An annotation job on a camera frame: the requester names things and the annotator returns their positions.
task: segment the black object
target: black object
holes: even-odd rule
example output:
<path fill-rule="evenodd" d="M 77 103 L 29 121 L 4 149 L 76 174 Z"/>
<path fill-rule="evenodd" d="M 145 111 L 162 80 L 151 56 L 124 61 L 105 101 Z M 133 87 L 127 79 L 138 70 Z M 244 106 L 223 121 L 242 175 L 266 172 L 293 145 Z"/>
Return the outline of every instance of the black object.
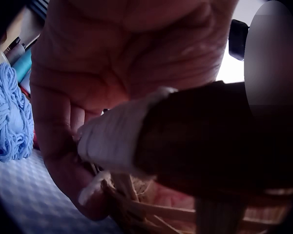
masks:
<path fill-rule="evenodd" d="M 44 21 L 46 20 L 48 4 L 49 0 L 32 0 L 27 6 Z"/>
<path fill-rule="evenodd" d="M 14 41 L 12 41 L 12 43 L 8 46 L 7 51 L 12 50 L 19 42 L 21 41 L 21 39 L 19 37 L 17 37 Z"/>
<path fill-rule="evenodd" d="M 245 52 L 245 43 L 249 27 L 246 23 L 232 20 L 229 31 L 229 54 L 243 61 Z"/>

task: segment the red object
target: red object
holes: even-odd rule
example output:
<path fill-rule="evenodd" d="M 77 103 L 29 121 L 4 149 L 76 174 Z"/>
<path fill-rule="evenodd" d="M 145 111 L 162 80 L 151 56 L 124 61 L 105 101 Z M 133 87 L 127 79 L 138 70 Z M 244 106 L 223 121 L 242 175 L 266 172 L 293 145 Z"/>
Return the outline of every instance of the red object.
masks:
<path fill-rule="evenodd" d="M 38 145 L 38 141 L 37 141 L 37 137 L 36 137 L 36 132 L 35 132 L 35 130 L 34 130 L 34 139 L 33 139 L 33 141 L 34 141 L 33 147 L 34 147 L 35 149 L 39 149 L 39 145 Z"/>

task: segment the white wall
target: white wall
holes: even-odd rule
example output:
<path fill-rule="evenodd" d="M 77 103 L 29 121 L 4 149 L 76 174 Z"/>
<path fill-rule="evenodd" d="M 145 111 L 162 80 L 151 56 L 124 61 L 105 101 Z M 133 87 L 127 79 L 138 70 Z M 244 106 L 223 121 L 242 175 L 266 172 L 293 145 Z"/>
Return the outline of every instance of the white wall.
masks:
<path fill-rule="evenodd" d="M 257 10 L 264 4 L 264 0 L 239 0 L 233 13 L 233 19 L 245 22 L 250 26 Z M 244 81 L 244 62 L 229 55 L 228 44 L 217 76 L 217 80 L 225 83 Z"/>

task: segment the wooden stick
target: wooden stick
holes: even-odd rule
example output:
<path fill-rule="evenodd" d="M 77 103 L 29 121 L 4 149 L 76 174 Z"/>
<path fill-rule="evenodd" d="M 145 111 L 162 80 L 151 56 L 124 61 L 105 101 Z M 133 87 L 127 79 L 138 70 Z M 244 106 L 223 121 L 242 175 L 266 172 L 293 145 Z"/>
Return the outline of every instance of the wooden stick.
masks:
<path fill-rule="evenodd" d="M 281 124 L 255 121 L 244 83 L 173 93 L 145 118 L 134 164 L 195 197 L 206 189 L 261 196 L 293 187 L 293 126 Z"/>

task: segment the light blue fabric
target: light blue fabric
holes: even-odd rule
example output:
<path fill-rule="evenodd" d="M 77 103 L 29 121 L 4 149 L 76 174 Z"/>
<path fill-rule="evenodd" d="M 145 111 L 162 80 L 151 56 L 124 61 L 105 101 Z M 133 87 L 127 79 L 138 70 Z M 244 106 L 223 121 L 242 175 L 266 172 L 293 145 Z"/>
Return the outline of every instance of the light blue fabric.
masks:
<path fill-rule="evenodd" d="M 0 161 L 21 159 L 31 154 L 34 121 L 31 105 L 17 85 L 16 72 L 0 64 Z"/>
<path fill-rule="evenodd" d="M 35 149 L 28 158 L 0 162 L 0 201 L 24 234 L 123 234 L 110 217 L 94 222 L 83 216 Z"/>

